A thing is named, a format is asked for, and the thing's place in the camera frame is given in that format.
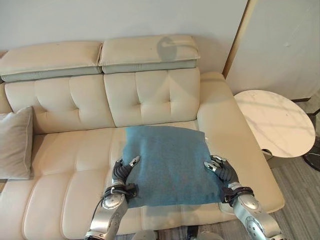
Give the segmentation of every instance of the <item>sofa backrest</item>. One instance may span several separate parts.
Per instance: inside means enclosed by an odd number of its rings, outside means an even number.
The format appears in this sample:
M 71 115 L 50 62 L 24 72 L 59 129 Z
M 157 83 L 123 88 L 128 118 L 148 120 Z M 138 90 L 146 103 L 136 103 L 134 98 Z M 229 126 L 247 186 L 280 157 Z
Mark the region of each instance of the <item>sofa backrest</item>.
M 0 85 L 0 113 L 33 106 L 36 134 L 191 121 L 199 107 L 197 67 L 13 79 Z

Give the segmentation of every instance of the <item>white wall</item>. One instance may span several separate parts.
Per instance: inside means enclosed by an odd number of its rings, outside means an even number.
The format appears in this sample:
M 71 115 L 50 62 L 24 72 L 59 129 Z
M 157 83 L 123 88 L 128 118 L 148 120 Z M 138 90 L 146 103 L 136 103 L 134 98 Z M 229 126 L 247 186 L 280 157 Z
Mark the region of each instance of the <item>white wall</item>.
M 247 0 L 0 0 L 0 50 L 70 40 L 195 36 L 202 72 L 222 72 Z
M 258 0 L 226 81 L 289 99 L 320 88 L 320 1 Z

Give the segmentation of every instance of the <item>sofa headrest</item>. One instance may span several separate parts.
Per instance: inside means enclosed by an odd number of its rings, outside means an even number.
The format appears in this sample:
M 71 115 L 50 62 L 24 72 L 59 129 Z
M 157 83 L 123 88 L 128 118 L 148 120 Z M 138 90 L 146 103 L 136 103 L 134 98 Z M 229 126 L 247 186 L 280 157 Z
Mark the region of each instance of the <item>sofa headrest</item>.
M 101 47 L 99 41 L 65 41 L 11 49 L 0 59 L 0 75 L 15 82 L 99 74 Z
M 199 58 L 189 35 L 125 37 L 104 41 L 99 66 L 105 74 L 188 69 Z

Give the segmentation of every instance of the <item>folded fabric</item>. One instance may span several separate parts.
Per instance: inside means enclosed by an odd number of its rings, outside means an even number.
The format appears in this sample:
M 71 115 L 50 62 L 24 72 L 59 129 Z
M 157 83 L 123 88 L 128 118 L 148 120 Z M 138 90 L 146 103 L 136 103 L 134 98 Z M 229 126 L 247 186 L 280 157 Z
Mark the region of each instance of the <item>folded fabric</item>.
M 210 152 L 203 132 L 172 126 L 127 127 L 124 164 L 136 156 L 140 161 L 126 183 L 137 184 L 139 192 L 130 199 L 129 208 L 220 201 L 222 182 L 204 167 Z

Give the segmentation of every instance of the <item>sofa armrest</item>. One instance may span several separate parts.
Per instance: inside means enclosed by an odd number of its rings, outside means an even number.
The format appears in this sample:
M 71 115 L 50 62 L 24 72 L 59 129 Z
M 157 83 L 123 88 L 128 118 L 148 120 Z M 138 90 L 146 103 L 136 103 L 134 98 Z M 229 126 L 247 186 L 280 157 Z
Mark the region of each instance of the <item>sofa armrest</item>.
M 246 119 L 225 82 L 217 72 L 201 75 L 199 130 L 205 133 L 211 154 L 229 159 L 243 186 L 253 189 L 267 212 L 281 209 L 283 195 Z

